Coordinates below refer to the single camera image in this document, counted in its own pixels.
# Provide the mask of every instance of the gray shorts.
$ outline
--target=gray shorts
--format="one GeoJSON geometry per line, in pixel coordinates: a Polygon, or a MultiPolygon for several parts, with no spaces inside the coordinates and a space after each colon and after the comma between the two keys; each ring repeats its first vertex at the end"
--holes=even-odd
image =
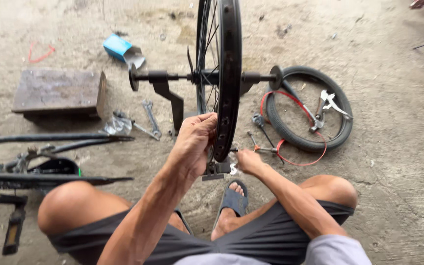
{"type": "MultiPolygon", "coordinates": [[[[341,225],[354,209],[318,201],[341,225]]],[[[58,252],[69,253],[83,265],[95,265],[104,245],[128,211],[49,237],[58,252]]],[[[229,253],[252,257],[270,264],[301,264],[309,237],[279,202],[266,213],[214,241],[195,238],[167,225],[146,265],[173,264],[191,255],[229,253]]]]}

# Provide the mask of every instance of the sandal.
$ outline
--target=sandal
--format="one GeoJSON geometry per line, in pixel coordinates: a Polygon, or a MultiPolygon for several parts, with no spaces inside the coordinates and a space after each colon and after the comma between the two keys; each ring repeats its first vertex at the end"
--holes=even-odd
{"type": "Polygon", "coordinates": [[[189,232],[189,234],[191,236],[194,236],[194,233],[192,233],[192,229],[189,227],[189,224],[186,222],[186,219],[184,218],[183,214],[181,213],[181,210],[178,207],[176,207],[174,209],[174,212],[179,215],[179,217],[183,221],[183,224],[184,224],[185,228],[187,229],[187,231],[189,232]]]}
{"type": "Polygon", "coordinates": [[[240,180],[231,180],[229,183],[227,183],[227,186],[225,186],[225,190],[223,190],[222,202],[219,208],[219,212],[217,213],[217,218],[215,218],[215,223],[213,224],[212,230],[215,229],[215,226],[217,225],[217,221],[219,220],[219,216],[223,208],[230,208],[235,211],[237,217],[242,217],[246,214],[247,207],[248,189],[246,188],[245,184],[240,180]],[[241,188],[243,189],[244,196],[229,188],[230,184],[232,184],[233,182],[236,182],[238,185],[241,186],[241,188]]]}

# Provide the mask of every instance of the forearm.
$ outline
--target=forearm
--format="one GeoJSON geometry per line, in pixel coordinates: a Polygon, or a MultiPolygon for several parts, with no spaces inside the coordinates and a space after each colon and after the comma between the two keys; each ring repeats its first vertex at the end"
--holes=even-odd
{"type": "Polygon", "coordinates": [[[311,239],[325,234],[347,235],[314,197],[269,165],[263,164],[254,175],[272,191],[286,212],[311,239]]]}
{"type": "Polygon", "coordinates": [[[192,185],[184,172],[167,164],[109,238],[98,265],[142,264],[151,254],[174,208],[192,185]]]}

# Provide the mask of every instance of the red strap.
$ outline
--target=red strap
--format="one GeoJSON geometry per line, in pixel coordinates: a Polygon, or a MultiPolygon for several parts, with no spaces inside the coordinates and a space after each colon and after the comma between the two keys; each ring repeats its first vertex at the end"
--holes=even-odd
{"type": "MultiPolygon", "coordinates": [[[[280,94],[283,94],[283,95],[285,95],[285,96],[287,96],[288,98],[290,98],[290,99],[292,99],[293,101],[295,101],[302,109],[303,109],[303,111],[305,112],[305,114],[307,115],[307,118],[309,118],[309,122],[310,122],[310,125],[313,125],[312,124],[312,119],[310,118],[310,114],[307,112],[307,110],[303,107],[303,104],[302,104],[302,102],[300,102],[298,99],[296,99],[295,97],[293,97],[292,95],[290,95],[290,94],[288,94],[288,93],[285,93],[285,92],[282,92],[282,91],[271,91],[271,92],[268,92],[268,93],[265,93],[264,94],[264,96],[263,96],[263,98],[261,99],[261,106],[260,106],[260,112],[261,112],[261,115],[263,115],[263,104],[264,104],[264,100],[266,99],[266,97],[269,95],[269,94],[271,94],[271,93],[280,93],[280,94]]],[[[319,132],[316,132],[315,131],[315,133],[318,135],[318,136],[320,136],[321,138],[322,138],[322,140],[323,140],[323,142],[325,143],[325,149],[323,150],[323,153],[322,153],[322,155],[317,159],[317,160],[315,160],[315,161],[313,161],[312,163],[309,163],[309,164],[296,164],[296,163],[293,163],[293,162],[291,162],[291,161],[289,161],[289,160],[287,160],[287,159],[285,159],[284,157],[282,157],[280,154],[279,154],[279,149],[280,149],[280,147],[281,147],[281,145],[286,141],[285,139],[281,139],[280,141],[279,141],[279,143],[278,143],[278,146],[276,147],[276,149],[277,149],[277,152],[276,152],[276,155],[279,157],[279,158],[281,158],[281,159],[283,159],[284,161],[286,161],[287,163],[289,163],[289,164],[292,164],[292,165],[295,165],[295,166],[310,166],[310,165],[313,165],[313,164],[315,164],[316,162],[318,162],[322,157],[323,157],[323,155],[325,154],[325,152],[327,152],[327,142],[325,141],[325,138],[319,133],[319,132]]]]}
{"type": "Polygon", "coordinates": [[[33,47],[34,47],[34,45],[36,45],[37,43],[38,43],[38,41],[34,41],[34,42],[32,42],[32,43],[31,43],[31,47],[30,47],[30,49],[29,49],[29,63],[38,63],[38,62],[40,62],[40,61],[44,60],[44,59],[45,59],[46,57],[48,57],[48,56],[49,56],[52,52],[54,52],[54,51],[55,51],[55,48],[49,45],[49,49],[50,49],[50,51],[48,51],[46,54],[44,54],[44,55],[42,55],[42,56],[38,57],[37,59],[32,60],[32,59],[31,59],[31,55],[32,55],[32,48],[33,48],[33,47]]]}

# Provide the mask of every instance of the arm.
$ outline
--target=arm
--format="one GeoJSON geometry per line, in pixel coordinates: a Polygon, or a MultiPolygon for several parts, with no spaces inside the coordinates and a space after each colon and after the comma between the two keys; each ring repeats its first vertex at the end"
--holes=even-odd
{"type": "Polygon", "coordinates": [[[237,159],[240,169],[264,183],[310,239],[326,234],[347,236],[344,229],[310,194],[263,163],[259,154],[240,150],[237,159]]]}
{"type": "Polygon", "coordinates": [[[174,208],[205,171],[207,147],[216,122],[215,113],[184,120],[166,163],[115,229],[98,265],[142,264],[150,256],[174,208]]]}

